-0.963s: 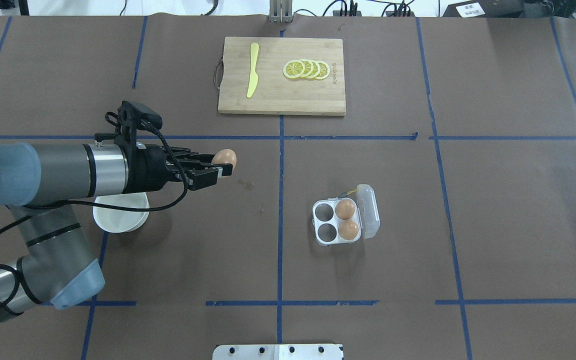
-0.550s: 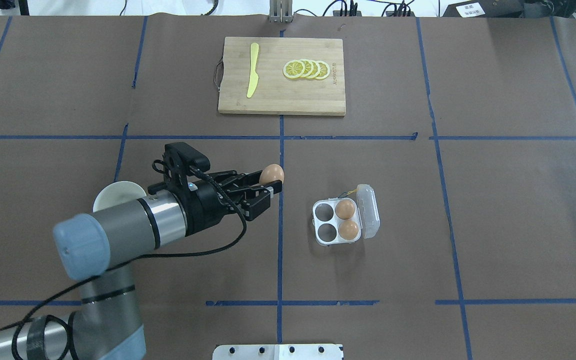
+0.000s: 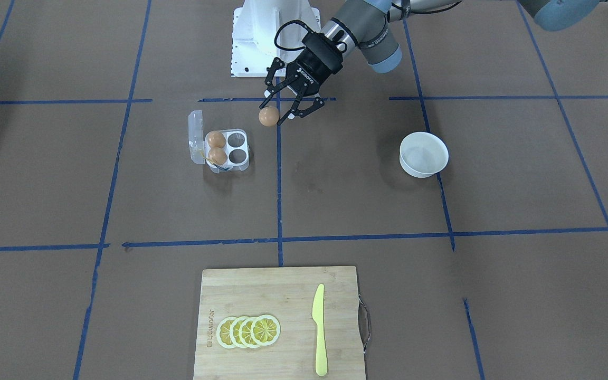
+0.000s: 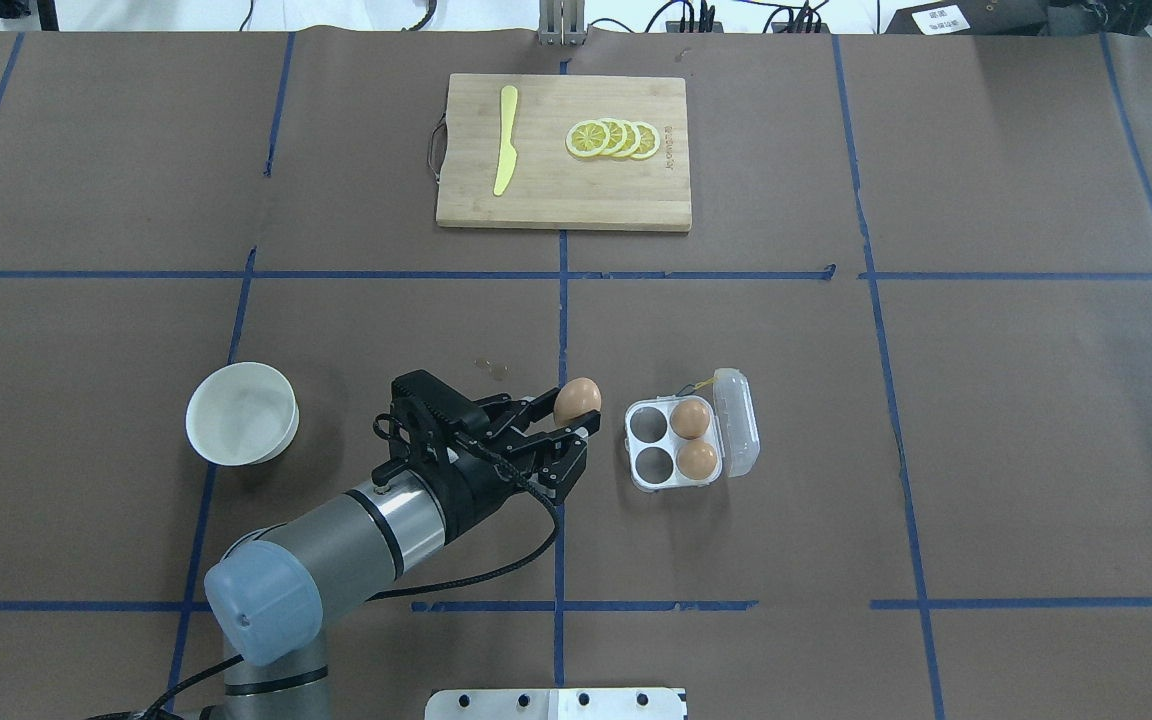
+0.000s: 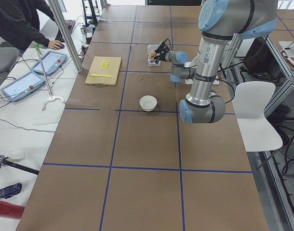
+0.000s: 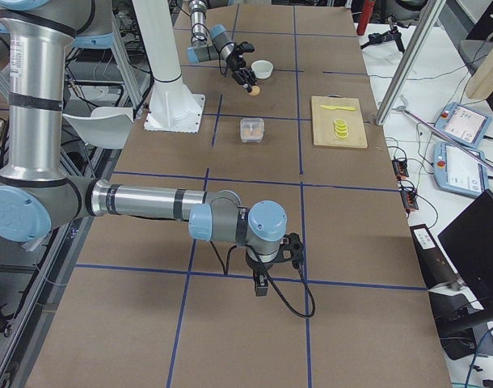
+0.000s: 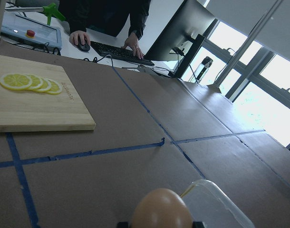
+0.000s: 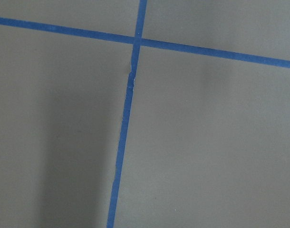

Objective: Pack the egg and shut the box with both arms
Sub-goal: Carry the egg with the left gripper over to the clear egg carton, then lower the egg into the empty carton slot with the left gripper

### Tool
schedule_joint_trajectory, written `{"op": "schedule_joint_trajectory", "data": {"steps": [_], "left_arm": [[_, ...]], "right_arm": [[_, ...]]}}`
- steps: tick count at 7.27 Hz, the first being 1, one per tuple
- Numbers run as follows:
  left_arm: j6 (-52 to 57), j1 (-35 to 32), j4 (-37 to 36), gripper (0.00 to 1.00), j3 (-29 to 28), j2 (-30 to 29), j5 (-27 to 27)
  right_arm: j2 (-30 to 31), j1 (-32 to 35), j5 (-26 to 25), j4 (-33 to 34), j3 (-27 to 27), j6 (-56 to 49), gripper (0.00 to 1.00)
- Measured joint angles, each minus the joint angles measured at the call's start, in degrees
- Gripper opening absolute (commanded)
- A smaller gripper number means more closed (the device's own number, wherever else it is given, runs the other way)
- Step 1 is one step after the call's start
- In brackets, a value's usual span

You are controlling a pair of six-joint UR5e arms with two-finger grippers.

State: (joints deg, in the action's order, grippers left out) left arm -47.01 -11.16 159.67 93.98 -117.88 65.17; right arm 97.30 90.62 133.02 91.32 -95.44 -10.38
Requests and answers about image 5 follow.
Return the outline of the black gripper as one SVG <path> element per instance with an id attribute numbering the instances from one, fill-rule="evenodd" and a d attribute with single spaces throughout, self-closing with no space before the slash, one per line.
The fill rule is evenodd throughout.
<path id="1" fill-rule="evenodd" d="M 171 49 L 166 45 L 165 41 L 160 42 L 158 48 L 155 50 L 157 55 L 154 57 L 154 63 L 160 64 L 161 61 L 167 61 L 166 56 L 170 51 Z"/>

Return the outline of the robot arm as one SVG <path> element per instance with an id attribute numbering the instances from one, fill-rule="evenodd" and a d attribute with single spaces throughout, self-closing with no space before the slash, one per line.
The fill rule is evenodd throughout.
<path id="1" fill-rule="evenodd" d="M 155 63 L 160 61 L 171 63 L 170 80 L 175 83 L 181 83 L 183 79 L 193 79 L 195 75 L 194 67 L 185 67 L 188 61 L 188 54 L 185 51 L 173 51 L 161 41 L 156 49 L 149 55 Z"/>
<path id="2" fill-rule="evenodd" d="M 224 50 L 234 34 L 240 39 L 258 38 L 275 30 L 276 0 L 207 0 L 198 27 L 202 43 L 190 92 L 179 103 L 183 122 L 214 123 L 225 114 L 221 96 L 212 91 Z"/>

